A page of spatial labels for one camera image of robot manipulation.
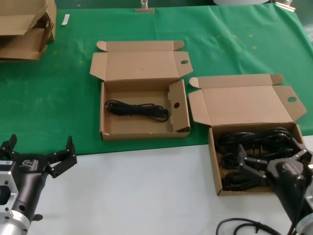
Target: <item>bundle of black cables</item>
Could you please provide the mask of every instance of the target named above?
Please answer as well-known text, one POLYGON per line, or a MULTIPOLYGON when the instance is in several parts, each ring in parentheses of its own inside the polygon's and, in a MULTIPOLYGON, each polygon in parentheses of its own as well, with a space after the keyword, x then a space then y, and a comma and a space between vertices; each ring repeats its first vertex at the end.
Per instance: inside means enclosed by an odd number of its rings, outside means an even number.
MULTIPOLYGON (((275 128, 262 133, 239 132, 221 134, 215 142, 216 151, 221 153, 221 165, 226 169, 237 169, 238 146, 241 144, 248 156, 265 161, 288 158, 296 154, 291 145, 292 135, 285 128, 275 128)), ((222 179, 224 190, 242 191, 258 186, 238 172, 231 172, 222 179)))
POLYGON ((109 99, 105 103, 105 107, 111 113, 126 116, 126 115, 143 115, 155 121, 167 121, 169 112, 160 105, 155 104, 126 104, 118 100, 109 99))

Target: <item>metal clip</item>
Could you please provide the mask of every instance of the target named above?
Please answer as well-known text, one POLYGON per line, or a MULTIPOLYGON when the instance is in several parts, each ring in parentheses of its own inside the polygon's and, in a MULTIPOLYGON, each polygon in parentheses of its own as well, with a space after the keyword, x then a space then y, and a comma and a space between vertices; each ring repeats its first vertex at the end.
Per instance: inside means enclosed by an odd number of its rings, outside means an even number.
POLYGON ((277 2, 276 5, 285 9, 285 10, 294 12, 295 8, 290 6, 291 2, 292 2, 292 0, 285 0, 285 3, 277 2))
POLYGON ((154 8, 148 7, 148 0, 141 0, 141 8, 135 9, 137 13, 154 13, 154 8))

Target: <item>cardboard box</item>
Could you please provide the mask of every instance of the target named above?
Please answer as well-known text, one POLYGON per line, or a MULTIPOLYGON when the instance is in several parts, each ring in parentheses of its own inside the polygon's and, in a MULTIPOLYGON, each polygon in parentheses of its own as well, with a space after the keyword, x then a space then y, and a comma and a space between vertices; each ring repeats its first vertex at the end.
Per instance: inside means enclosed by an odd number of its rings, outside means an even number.
POLYGON ((0 61, 39 60, 55 37, 54 0, 0 1, 0 61))
POLYGON ((306 109, 290 86, 282 83, 279 74, 251 74, 193 77, 190 84, 201 90, 189 94, 194 121, 209 125, 209 149, 216 194, 247 195, 270 193, 268 187, 246 191, 225 191, 221 179, 233 170, 220 164, 221 154, 215 151, 218 135, 232 132, 263 132, 276 127, 288 129, 303 143, 299 127, 294 123, 306 109))
POLYGON ((184 81, 192 72, 182 41, 98 42, 90 73, 101 85, 100 135, 103 140, 183 138, 190 123, 184 81), (106 100, 128 104, 154 103, 168 109, 166 122, 117 116, 105 109, 106 100))

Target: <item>green cloth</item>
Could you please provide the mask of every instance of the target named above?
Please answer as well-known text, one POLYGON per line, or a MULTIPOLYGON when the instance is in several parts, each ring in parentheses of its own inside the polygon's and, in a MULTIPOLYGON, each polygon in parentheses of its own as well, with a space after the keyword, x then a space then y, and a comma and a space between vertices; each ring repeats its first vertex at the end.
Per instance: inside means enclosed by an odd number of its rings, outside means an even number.
POLYGON ((273 4, 59 10, 56 27, 39 62, 0 64, 0 142, 17 134, 16 151, 63 149, 69 135, 78 154, 208 143, 208 127, 192 117, 185 139, 102 142, 101 81, 89 74, 101 40, 183 40, 194 69, 184 77, 187 93, 192 76, 281 73, 308 109, 298 121, 303 134, 313 135, 312 46, 296 14, 273 4))

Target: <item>white table surface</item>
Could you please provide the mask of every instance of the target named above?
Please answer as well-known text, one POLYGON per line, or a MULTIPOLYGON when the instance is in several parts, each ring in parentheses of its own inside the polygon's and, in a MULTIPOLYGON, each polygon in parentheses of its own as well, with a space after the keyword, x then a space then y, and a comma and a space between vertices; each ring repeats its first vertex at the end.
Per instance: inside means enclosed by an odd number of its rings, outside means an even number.
MULTIPOLYGON (((313 149, 313 136, 305 142, 313 149)), ((36 213, 44 219, 29 235, 214 235, 231 217, 284 235, 291 224, 275 195, 218 197, 207 145, 81 156, 47 179, 36 213)), ((220 235, 232 235, 238 224, 226 223, 220 235)))

